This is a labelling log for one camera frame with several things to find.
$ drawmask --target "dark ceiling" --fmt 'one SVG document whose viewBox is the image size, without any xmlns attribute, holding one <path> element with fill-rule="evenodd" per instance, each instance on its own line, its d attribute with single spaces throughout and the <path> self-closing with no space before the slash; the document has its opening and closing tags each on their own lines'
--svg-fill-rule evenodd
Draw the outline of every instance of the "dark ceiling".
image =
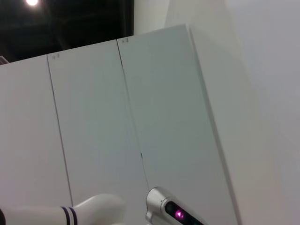
<svg viewBox="0 0 300 225">
<path fill-rule="evenodd" d="M 0 0 L 0 55 L 9 62 L 133 35 L 134 0 Z"/>
</svg>

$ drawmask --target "white cabinet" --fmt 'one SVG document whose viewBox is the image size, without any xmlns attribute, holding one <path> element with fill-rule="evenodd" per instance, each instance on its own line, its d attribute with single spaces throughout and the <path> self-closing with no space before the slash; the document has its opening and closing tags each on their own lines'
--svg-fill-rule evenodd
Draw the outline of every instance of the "white cabinet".
<svg viewBox="0 0 300 225">
<path fill-rule="evenodd" d="M 170 190 L 209 224 L 236 225 L 185 26 L 118 43 L 150 188 Z"/>
<path fill-rule="evenodd" d="M 48 55 L 74 204 L 101 193 L 143 225 L 148 192 L 116 40 Z"/>
<path fill-rule="evenodd" d="M 71 205 L 47 57 L 0 67 L 0 203 Z"/>
</svg>

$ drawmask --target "black stripe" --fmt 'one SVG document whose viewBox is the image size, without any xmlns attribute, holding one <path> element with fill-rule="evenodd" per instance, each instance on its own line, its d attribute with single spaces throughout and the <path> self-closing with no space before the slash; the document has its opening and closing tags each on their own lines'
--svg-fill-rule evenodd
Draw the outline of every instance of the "black stripe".
<svg viewBox="0 0 300 225">
<path fill-rule="evenodd" d="M 66 219 L 67 219 L 67 225 L 70 225 L 70 216 L 69 216 L 69 212 L 65 207 L 62 207 L 62 209 L 64 210 L 65 214 L 66 214 Z"/>
<path fill-rule="evenodd" d="M 73 214 L 73 219 L 74 219 L 74 225 L 77 225 L 77 215 L 76 212 L 73 208 L 69 207 L 69 209 L 71 210 L 72 214 Z"/>
<path fill-rule="evenodd" d="M 2 212 L 2 210 L 0 209 L 0 225 L 5 225 L 6 221 L 5 221 L 5 216 Z"/>
</svg>

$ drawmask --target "white wall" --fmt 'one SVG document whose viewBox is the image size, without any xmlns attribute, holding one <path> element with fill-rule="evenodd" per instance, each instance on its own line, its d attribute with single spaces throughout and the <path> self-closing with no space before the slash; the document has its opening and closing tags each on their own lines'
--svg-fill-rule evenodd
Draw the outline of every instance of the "white wall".
<svg viewBox="0 0 300 225">
<path fill-rule="evenodd" d="M 242 223 L 286 223 L 283 190 L 272 145 L 264 136 L 256 86 L 245 69 L 224 0 L 172 0 L 165 24 L 179 23 L 189 23 L 193 31 Z"/>
<path fill-rule="evenodd" d="M 228 0 L 277 156 L 290 224 L 300 211 L 300 2 Z"/>
<path fill-rule="evenodd" d="M 164 28 L 170 0 L 135 0 L 135 35 Z"/>
</svg>

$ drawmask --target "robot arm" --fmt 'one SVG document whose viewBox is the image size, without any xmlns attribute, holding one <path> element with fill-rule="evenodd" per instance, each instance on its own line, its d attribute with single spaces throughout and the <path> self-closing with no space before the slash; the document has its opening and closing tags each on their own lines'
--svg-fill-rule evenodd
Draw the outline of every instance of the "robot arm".
<svg viewBox="0 0 300 225">
<path fill-rule="evenodd" d="M 122 223 L 123 200 L 97 195 L 71 207 L 1 208 L 0 225 L 113 225 Z"/>
</svg>

